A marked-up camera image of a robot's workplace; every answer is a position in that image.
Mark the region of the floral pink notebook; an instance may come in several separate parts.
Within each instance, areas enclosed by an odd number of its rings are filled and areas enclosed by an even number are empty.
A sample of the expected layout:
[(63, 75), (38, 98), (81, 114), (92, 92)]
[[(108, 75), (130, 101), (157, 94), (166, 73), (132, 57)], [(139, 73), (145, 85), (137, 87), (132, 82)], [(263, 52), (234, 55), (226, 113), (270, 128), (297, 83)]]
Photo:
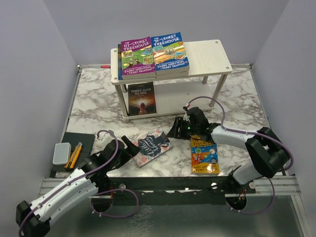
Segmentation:
[(134, 145), (140, 149), (139, 153), (134, 157), (139, 168), (173, 148), (173, 144), (161, 127), (138, 137)]

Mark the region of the yellow 130-Storey Treehouse book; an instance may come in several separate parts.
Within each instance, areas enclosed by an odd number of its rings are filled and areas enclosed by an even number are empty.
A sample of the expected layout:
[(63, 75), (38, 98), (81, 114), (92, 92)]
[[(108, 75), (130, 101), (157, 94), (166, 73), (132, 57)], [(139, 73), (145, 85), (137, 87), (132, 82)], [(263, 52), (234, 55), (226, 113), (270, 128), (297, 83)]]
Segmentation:
[(195, 174), (218, 175), (217, 145), (191, 138), (191, 170)]

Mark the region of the black hardcover book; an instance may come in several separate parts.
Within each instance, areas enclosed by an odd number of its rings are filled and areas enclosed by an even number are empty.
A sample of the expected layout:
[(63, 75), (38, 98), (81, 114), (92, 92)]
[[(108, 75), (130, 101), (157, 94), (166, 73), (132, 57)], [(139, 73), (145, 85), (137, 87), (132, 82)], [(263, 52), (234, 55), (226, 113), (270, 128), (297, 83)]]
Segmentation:
[(130, 116), (157, 112), (153, 82), (130, 84), (128, 86), (128, 112)]

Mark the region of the blue 91-Storey Treehouse book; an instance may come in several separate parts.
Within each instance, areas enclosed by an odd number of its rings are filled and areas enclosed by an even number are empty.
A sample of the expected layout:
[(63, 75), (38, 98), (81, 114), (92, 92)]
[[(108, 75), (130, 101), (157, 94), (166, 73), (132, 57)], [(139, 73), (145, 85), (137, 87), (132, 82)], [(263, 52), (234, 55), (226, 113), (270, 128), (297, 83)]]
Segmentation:
[(156, 75), (189, 71), (190, 63), (180, 32), (151, 37)]

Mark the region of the purple 117-Storey Treehouse book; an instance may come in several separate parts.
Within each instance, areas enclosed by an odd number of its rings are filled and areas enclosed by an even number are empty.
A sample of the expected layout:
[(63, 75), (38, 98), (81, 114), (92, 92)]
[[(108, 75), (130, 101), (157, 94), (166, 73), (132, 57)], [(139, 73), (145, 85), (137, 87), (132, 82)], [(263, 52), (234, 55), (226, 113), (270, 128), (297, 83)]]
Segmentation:
[(143, 79), (156, 76), (151, 38), (121, 42), (122, 79)]

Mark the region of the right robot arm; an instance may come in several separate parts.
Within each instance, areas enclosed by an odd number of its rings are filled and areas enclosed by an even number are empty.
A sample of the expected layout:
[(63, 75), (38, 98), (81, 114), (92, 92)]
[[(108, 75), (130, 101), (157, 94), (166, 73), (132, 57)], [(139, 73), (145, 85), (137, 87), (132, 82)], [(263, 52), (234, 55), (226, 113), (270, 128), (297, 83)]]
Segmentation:
[(210, 123), (198, 107), (186, 110), (183, 117), (176, 117), (167, 137), (195, 138), (248, 151), (251, 161), (229, 174), (227, 188), (232, 193), (240, 192), (246, 183), (257, 178), (273, 178), (288, 161), (292, 161), (290, 151), (270, 128), (262, 127), (257, 131), (225, 128), (221, 123)]

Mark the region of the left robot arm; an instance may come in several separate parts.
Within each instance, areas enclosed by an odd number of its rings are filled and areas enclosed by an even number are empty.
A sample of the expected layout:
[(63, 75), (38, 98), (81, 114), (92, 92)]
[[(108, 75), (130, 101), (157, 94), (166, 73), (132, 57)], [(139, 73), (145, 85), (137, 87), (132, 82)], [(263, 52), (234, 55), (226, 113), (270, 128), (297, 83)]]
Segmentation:
[(126, 164), (139, 151), (126, 136), (118, 140), (111, 135), (102, 151), (86, 157), (62, 183), (32, 202), (22, 201), (17, 205), (18, 235), (43, 237), (49, 232), (53, 220), (84, 199), (113, 195), (117, 190), (112, 188), (107, 173)]

